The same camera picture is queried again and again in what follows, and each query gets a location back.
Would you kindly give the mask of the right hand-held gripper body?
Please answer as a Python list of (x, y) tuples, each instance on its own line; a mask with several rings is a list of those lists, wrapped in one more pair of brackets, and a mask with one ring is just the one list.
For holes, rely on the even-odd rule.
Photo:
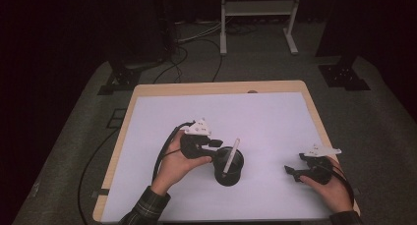
[(299, 154), (301, 160), (307, 163), (308, 170), (301, 172), (315, 182), (326, 185), (332, 177), (340, 179), (340, 176), (333, 170), (333, 164), (328, 159), (331, 155), (340, 154), (339, 148), (331, 148), (327, 146), (315, 144), (311, 149)]

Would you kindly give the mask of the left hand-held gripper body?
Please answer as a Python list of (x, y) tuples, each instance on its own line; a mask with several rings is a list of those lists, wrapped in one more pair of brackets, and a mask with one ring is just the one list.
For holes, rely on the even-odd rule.
[(182, 154), (188, 159), (196, 159), (202, 156), (204, 145), (210, 142), (211, 131), (204, 118), (197, 122), (186, 123), (181, 127), (184, 135), (180, 139), (180, 149)]

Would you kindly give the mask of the white pen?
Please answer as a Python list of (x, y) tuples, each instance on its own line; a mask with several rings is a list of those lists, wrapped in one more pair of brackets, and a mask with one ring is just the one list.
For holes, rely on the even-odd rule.
[(235, 153), (237, 151), (237, 148), (238, 148), (239, 144), (240, 144), (240, 139), (237, 138), (235, 140), (235, 143), (232, 146), (232, 149), (230, 150), (230, 154), (229, 154), (228, 159), (226, 161), (226, 164), (225, 164), (225, 166), (223, 168), (222, 175), (227, 175), (227, 173), (228, 173), (228, 171), (229, 171), (229, 169), (231, 167), (232, 161), (234, 159), (234, 156), (235, 156)]

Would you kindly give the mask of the black mesh pen holder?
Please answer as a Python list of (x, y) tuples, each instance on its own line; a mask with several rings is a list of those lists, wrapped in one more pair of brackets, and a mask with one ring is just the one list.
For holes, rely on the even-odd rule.
[(214, 178), (225, 187), (234, 186), (239, 182), (244, 166), (243, 154), (236, 150), (228, 171), (223, 172), (231, 151), (231, 146), (223, 147), (217, 151), (217, 156), (213, 160)]

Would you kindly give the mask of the person's right hand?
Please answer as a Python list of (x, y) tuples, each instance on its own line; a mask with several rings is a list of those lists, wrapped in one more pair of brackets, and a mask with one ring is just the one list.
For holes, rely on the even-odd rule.
[(321, 196), (331, 212), (338, 213), (353, 209), (353, 202), (351, 201), (349, 192), (336, 177), (332, 177), (326, 185), (317, 183), (307, 176), (301, 176), (300, 180)]

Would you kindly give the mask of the person's left hand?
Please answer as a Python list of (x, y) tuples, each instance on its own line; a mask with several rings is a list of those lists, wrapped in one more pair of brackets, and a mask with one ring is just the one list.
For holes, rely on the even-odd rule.
[(180, 140), (183, 135), (184, 132), (179, 131), (173, 137), (173, 140), (163, 153), (159, 170), (151, 183), (150, 189), (159, 196), (164, 197), (173, 185), (178, 183), (194, 168), (211, 162), (209, 156), (195, 159), (186, 158), (181, 152), (180, 145)]

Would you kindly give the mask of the white table sheet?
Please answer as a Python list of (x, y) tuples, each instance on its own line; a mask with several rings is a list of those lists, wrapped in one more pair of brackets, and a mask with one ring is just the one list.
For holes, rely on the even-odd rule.
[(140, 97), (134, 103), (102, 222), (118, 222), (150, 184), (172, 130), (205, 119), (216, 140), (244, 155), (240, 181), (220, 185), (210, 164), (170, 189), (163, 222), (316, 220), (329, 215), (320, 197), (284, 168), (305, 168), (300, 153), (321, 143), (299, 92)]

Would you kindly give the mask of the black stand with floor plate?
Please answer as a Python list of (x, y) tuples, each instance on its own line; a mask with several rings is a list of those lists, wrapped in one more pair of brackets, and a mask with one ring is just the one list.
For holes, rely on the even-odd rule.
[(173, 22), (168, 0), (96, 0), (103, 51), (111, 76), (99, 93), (131, 90), (142, 72), (173, 53)]
[(340, 56), (335, 64), (320, 65), (329, 87), (369, 90), (353, 70), (368, 28), (368, 0), (335, 0), (325, 27), (318, 56)]

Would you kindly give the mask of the white metal stand frame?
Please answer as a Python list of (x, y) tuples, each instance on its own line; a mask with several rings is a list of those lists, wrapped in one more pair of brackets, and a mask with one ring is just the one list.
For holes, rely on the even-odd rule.
[(219, 53), (227, 53), (226, 19), (232, 17), (254, 16), (288, 16), (288, 25), (283, 29), (289, 51), (292, 55), (299, 53), (292, 36), (293, 26), (298, 12), (300, 0), (273, 1), (227, 1), (220, 3), (220, 35)]

